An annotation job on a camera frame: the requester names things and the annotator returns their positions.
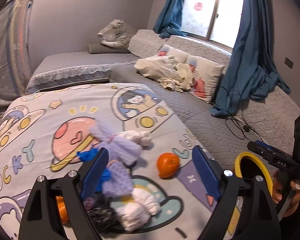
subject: striped fabric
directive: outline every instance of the striped fabric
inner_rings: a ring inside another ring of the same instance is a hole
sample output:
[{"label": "striped fabric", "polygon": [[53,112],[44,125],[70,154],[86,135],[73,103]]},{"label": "striped fabric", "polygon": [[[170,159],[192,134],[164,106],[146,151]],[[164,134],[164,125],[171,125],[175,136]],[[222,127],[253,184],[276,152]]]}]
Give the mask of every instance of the striped fabric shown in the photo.
[{"label": "striped fabric", "polygon": [[9,0],[0,11],[0,113],[24,95],[32,71],[26,46],[29,0]]}]

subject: wall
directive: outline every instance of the wall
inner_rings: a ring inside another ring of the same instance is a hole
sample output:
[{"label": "wall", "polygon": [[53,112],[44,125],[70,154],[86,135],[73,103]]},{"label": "wall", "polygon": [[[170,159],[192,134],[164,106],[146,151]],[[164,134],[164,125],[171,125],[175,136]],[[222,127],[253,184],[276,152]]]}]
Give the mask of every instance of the wall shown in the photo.
[{"label": "wall", "polygon": [[[154,0],[148,22],[152,29],[165,0]],[[300,11],[293,0],[272,0],[274,14],[274,63],[283,80],[290,86],[290,97],[300,107]],[[293,68],[284,64],[285,57]]]},{"label": "wall", "polygon": [[86,51],[113,19],[146,29],[153,0],[34,0],[29,22],[30,65],[49,55]]}]

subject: cream blanket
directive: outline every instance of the cream blanket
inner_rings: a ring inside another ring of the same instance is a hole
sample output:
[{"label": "cream blanket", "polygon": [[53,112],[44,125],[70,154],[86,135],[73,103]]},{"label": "cream blanket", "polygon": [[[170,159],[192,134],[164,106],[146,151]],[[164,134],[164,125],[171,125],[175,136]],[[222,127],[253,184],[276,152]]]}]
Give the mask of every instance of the cream blanket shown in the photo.
[{"label": "cream blanket", "polygon": [[188,64],[181,64],[174,56],[152,56],[138,59],[134,68],[144,77],[159,82],[164,88],[183,92],[190,89],[192,73]]}]

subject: black cable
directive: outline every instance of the black cable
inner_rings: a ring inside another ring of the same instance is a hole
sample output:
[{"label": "black cable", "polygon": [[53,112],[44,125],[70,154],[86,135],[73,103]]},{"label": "black cable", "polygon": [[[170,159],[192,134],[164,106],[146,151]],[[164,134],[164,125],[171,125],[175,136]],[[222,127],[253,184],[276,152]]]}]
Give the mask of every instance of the black cable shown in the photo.
[{"label": "black cable", "polygon": [[[229,97],[229,99],[231,99],[231,96],[230,96],[229,91],[228,91],[225,87],[223,87],[223,86],[220,86],[220,88],[223,88],[223,89],[226,91],[227,96]],[[263,141],[262,137],[256,132],[255,128],[253,128],[252,126],[248,125],[248,123],[246,122],[246,120],[245,120],[245,118],[244,118],[244,116],[243,116],[243,103],[244,103],[244,100],[243,100],[243,98],[242,98],[240,92],[239,92],[238,90],[235,90],[235,89],[231,89],[230,92],[231,92],[231,91],[237,92],[238,95],[240,96],[240,100],[241,100],[241,103],[242,103],[241,116],[242,116],[243,121],[241,121],[241,120],[235,118],[235,117],[233,116],[233,114],[229,111],[230,108],[231,108],[231,106],[232,106],[232,105],[231,105],[231,104],[232,104],[231,100],[230,100],[230,104],[229,104],[228,110],[223,109],[222,107],[220,107],[220,106],[216,103],[216,106],[217,106],[217,107],[219,107],[220,109],[222,109],[223,111],[225,111],[226,113],[228,113],[228,114],[230,115],[230,117],[228,117],[228,118],[225,120],[225,124],[226,124],[226,126],[228,127],[229,131],[230,131],[235,137],[237,137],[237,138],[240,139],[240,140],[245,140],[245,139],[247,139],[247,140],[249,140],[249,141],[252,141],[252,140],[250,140],[250,139],[245,135],[245,132],[249,132],[249,130],[251,130],[252,132],[254,132],[254,133],[255,133],[255,134]],[[236,127],[241,131],[241,133],[242,133],[242,135],[243,135],[243,138],[241,138],[241,137],[237,136],[236,134],[234,134],[234,132],[230,129],[230,127],[229,127],[228,124],[227,124],[227,121],[228,121],[228,120],[231,120],[232,123],[234,124],[234,126],[236,126]]]}]

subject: black sleeve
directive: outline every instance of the black sleeve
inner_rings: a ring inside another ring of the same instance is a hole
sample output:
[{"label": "black sleeve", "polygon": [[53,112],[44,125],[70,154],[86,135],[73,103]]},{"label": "black sleeve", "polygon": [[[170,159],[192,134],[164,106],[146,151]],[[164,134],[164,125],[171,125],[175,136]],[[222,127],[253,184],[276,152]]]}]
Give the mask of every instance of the black sleeve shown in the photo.
[{"label": "black sleeve", "polygon": [[290,216],[280,221],[282,240],[297,239],[296,233],[300,233],[300,201],[297,210]]}]

